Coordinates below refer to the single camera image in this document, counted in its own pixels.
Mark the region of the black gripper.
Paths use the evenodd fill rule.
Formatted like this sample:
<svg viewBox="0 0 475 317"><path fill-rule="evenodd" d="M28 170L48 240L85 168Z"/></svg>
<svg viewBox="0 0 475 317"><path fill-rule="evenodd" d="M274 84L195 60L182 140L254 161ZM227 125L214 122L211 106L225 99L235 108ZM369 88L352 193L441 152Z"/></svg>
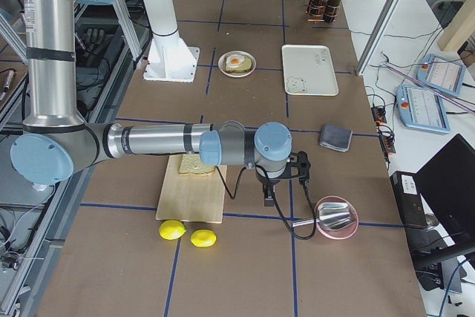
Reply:
<svg viewBox="0 0 475 317"><path fill-rule="evenodd" d="M275 194L275 186L281 181L279 177L269 177L262 166L255 167L255 175L262 185L264 206L273 206L272 196Z"/></svg>

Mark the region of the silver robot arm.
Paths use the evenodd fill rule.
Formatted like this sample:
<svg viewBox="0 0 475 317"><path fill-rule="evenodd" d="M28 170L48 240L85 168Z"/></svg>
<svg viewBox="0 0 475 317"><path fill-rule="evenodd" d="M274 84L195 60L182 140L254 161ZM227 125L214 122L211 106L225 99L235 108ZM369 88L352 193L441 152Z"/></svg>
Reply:
<svg viewBox="0 0 475 317"><path fill-rule="evenodd" d="M212 166L254 169L263 193L290 179L292 136L268 122L123 126L90 124L76 107L74 5L78 0L24 0L30 114L10 149L14 169L32 183L55 185L103 160L126 154L198 154Z"/></svg>

